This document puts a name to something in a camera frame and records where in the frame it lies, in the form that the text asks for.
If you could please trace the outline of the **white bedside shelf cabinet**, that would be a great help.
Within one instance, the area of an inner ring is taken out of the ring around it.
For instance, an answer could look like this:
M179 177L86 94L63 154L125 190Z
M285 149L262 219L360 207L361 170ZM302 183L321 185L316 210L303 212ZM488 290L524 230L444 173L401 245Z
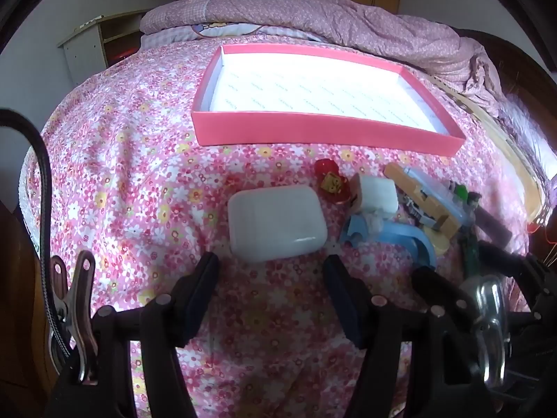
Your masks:
M141 47L140 24L148 9L99 15L57 44L74 87L135 54Z

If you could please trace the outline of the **grey plastic oval case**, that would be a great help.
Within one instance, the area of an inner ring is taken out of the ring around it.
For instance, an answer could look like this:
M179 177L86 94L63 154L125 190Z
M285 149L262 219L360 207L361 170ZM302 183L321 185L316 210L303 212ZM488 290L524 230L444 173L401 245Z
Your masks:
M471 226L474 223L471 207L451 190L447 182L440 182L415 167L407 166L403 171L420 184L420 189L426 196L435 198L461 225Z

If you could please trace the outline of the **purple folded quilt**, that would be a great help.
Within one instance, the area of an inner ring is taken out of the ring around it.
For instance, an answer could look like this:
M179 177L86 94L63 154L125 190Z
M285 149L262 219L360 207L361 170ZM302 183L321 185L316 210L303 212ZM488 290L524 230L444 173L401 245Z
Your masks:
M506 99L499 73L478 41L447 25L352 0L179 0L147 12L140 30L151 35L182 25L221 22L299 29L329 44L404 62L492 115Z

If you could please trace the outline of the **small wooden block piece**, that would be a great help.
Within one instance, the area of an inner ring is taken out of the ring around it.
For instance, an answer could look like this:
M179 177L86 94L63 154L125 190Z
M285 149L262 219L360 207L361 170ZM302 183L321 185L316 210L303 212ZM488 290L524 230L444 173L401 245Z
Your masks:
M408 176L399 164L388 163L383 173L395 182L395 186L402 192L403 202L409 209L413 209L413 215L420 224L440 232L448 240L457 234L461 227L457 218L438 198L427 192L420 182Z

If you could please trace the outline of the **silver spring clamp right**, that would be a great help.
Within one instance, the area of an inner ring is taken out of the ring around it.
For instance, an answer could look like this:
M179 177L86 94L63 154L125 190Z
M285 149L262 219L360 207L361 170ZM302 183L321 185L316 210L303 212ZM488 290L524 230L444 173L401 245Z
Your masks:
M474 337L480 372L488 389L501 387L505 380L510 333L506 299L497 276L468 277L461 289L474 304Z

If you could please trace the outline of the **blue curved plastic handle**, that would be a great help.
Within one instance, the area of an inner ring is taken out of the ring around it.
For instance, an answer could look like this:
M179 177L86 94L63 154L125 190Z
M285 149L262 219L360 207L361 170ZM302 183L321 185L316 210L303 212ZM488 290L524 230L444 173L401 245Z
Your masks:
M437 257L430 239L422 229L414 225L388 221L375 214L348 216L341 229L339 243L348 243L356 248L365 242L402 246L410 253L414 264L427 266L432 270L437 267Z

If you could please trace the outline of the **silver spring clamp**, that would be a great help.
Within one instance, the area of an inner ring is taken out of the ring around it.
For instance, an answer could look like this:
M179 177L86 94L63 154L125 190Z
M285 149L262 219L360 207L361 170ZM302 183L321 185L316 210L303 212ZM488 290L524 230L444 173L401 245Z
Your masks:
M488 389L501 387L505 380L510 333L506 299L497 276L468 277L461 289L474 304L474 337L480 372Z
M51 279L55 322L61 326L62 343L55 337L54 330L49 330L48 352L58 374L67 364L70 356L77 356L77 379L88 383L92 368L97 358L97 343L93 337L91 322L91 303L95 260L88 250L77 256L77 264L71 286L68 286L67 269L59 256L50 261L49 277Z

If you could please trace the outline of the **round wooden disc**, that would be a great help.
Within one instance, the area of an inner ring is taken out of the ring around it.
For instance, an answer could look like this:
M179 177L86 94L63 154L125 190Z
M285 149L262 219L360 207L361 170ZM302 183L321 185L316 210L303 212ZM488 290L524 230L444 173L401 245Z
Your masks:
M426 234L427 238L430 240L433 246L434 253L437 257L444 256L447 250L450 248L450 240L441 232L432 229L428 226L423 226L422 230Z

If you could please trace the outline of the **dark wooden headboard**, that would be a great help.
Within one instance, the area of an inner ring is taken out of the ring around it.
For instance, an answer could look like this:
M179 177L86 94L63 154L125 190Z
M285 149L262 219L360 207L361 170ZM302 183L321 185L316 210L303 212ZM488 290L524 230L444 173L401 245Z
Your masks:
M517 95L556 149L556 82L534 59L509 41L473 29L454 28L461 37L478 41L499 72L505 94Z

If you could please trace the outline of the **white wall charger plug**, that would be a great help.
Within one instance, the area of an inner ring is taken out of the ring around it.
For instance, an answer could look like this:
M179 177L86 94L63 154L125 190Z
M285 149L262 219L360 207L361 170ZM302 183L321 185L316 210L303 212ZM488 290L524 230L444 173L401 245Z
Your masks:
M398 192L390 178L355 174L349 181L351 214L375 214L383 219L394 218L398 212Z

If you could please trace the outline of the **red yellow figure keychain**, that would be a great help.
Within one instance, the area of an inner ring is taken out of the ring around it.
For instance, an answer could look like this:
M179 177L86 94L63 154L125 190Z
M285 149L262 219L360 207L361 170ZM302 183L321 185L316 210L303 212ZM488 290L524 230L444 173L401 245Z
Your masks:
M338 164L330 158L321 158L314 164L319 193L335 205L346 204L351 199L349 181L342 176Z

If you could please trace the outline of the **pink floral bed sheet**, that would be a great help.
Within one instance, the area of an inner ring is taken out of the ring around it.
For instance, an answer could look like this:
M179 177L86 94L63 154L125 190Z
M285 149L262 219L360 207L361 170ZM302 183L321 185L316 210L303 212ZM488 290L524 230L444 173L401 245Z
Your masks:
M313 166L378 176L389 162L455 180L481 196L510 229L509 250L528 249L522 193L480 122L424 73L419 81L465 134L453 157L353 145L201 146L191 109L218 39L135 54L74 88L42 136L53 176L51 250L68 267L89 250L93 306L142 306L172 288L211 251L218 288L197 337L179 351L202 417L340 417L363 355L344 336L324 289L321 264L340 257L351 274L396 305L417 309L411 260L401 248L338 241L343 208L324 202L324 246L313 254L247 264L228 241L228 200L237 192L316 186Z

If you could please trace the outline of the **silver spring clamp left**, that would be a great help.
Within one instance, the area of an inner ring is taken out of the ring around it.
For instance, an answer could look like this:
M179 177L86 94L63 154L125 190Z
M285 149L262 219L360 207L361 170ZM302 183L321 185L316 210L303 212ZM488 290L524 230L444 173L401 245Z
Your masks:
M77 379L88 383L92 368L97 358L97 343L93 337L91 322L91 303L95 260L88 250L77 256L77 264L71 286L68 286L67 269L59 256L50 261L49 277L51 279L55 322L61 326L62 343L55 337L54 330L49 330L48 352L58 374L67 364L70 356L77 356Z

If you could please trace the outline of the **green figure keychain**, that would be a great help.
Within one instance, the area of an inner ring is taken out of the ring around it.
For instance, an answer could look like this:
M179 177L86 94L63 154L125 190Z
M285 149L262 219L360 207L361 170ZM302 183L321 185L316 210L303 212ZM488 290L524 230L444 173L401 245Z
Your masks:
M481 199L480 193L472 192L468 190L464 184L460 184L454 181L451 181L449 188L467 206L471 207L472 209L476 209L477 206L479 206L479 202Z

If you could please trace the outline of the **white earbuds charging case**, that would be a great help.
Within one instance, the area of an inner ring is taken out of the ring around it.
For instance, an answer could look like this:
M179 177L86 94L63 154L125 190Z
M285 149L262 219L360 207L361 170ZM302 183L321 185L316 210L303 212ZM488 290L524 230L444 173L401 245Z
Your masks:
M231 252L249 263L313 253L328 239L317 193L305 185L260 188L228 200Z

